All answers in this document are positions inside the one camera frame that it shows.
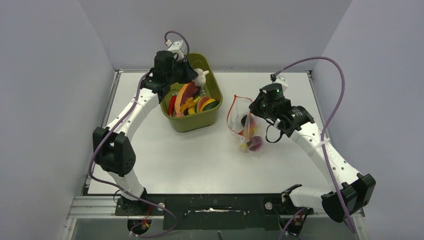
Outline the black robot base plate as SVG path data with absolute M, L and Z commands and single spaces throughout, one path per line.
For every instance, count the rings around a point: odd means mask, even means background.
M 154 203 L 126 203 L 119 198 L 115 215 L 140 223 L 144 217 L 163 219 L 168 230 L 277 231 L 299 210 L 280 193 L 148 194 Z

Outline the purple red onion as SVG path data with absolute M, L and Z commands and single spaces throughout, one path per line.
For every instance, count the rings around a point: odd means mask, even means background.
M 252 136 L 247 143 L 247 149 L 251 152 L 256 152 L 263 146 L 263 138 L 261 136 Z

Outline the clear zip bag orange zipper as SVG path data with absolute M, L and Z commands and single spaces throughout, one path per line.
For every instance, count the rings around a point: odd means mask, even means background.
M 252 103 L 251 98 L 234 94 L 226 115 L 226 125 L 233 142 L 243 153 L 258 152 L 264 144 L 260 136 L 260 120 L 249 109 Z

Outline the long yellow chili pepper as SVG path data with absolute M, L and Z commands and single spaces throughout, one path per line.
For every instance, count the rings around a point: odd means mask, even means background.
M 245 139 L 245 141 L 241 144 L 241 149 L 243 150 L 243 151 L 245 151 L 245 152 L 251 152 L 251 151 L 249 151 L 248 150 L 248 146 L 247 146 L 247 143 L 250 141 L 250 139 Z

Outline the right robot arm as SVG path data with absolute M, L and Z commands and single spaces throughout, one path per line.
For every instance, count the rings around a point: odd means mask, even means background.
M 330 190 L 295 184 L 281 194 L 281 207 L 289 214 L 300 208 L 323 210 L 333 221 L 342 223 L 365 207 L 371 199 L 376 180 L 351 166 L 320 130 L 310 113 L 293 106 L 284 96 L 283 85 L 271 83 L 259 89 L 249 105 L 250 112 L 264 119 L 296 143 L 327 180 Z

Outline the dark purple plum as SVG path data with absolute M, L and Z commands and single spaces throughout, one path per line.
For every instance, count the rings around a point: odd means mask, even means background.
M 251 127 L 255 125 L 255 118 L 251 114 L 245 114 L 241 117 L 240 123 L 243 127 Z

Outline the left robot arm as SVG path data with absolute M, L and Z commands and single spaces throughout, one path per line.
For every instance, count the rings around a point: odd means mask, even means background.
M 189 84 L 198 77 L 187 58 L 188 55 L 183 53 L 158 51 L 153 67 L 140 78 L 128 105 L 106 127 L 97 127 L 92 134 L 90 178 L 118 188 L 122 205 L 141 213 L 148 210 L 151 202 L 144 199 L 147 190 L 134 171 L 136 154 L 132 138 L 173 84 Z

